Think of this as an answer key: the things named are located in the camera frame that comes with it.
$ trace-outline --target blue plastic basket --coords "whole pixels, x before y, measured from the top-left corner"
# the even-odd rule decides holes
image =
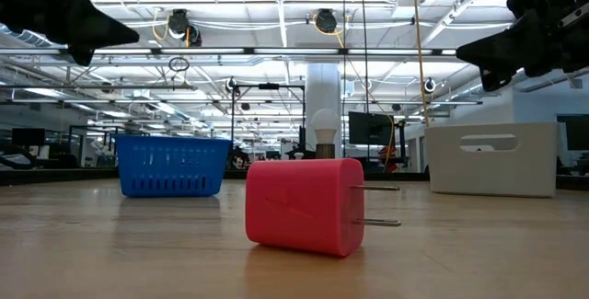
[[[119,135],[127,197],[208,197],[219,193],[230,141]]]

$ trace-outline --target wooden table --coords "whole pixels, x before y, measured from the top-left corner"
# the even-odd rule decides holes
[[[554,200],[367,192],[347,259],[257,247],[244,182],[130,200],[116,180],[0,188],[2,298],[587,298],[589,194]]]

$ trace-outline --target white column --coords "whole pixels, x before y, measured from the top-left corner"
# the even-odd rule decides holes
[[[315,150],[317,137],[310,126],[313,115],[321,109],[331,109],[341,115],[341,77],[337,63],[310,63],[306,69],[306,143],[307,149]],[[341,116],[340,129],[335,135],[335,157],[341,157]]]

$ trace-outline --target white light bulb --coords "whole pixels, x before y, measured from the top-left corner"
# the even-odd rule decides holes
[[[318,144],[333,144],[339,126],[339,116],[331,109],[321,109],[311,120]]]

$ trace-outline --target metal prong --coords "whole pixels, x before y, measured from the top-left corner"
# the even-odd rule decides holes
[[[364,189],[364,190],[380,190],[380,191],[391,191],[391,190],[401,190],[400,187],[392,186],[392,187],[376,187],[376,186],[366,186],[366,185],[355,185],[352,186],[355,189]]]
[[[362,221],[362,223],[364,225],[373,225],[373,226],[388,226],[388,227],[401,226],[401,221],[397,221],[397,220],[364,219]]]

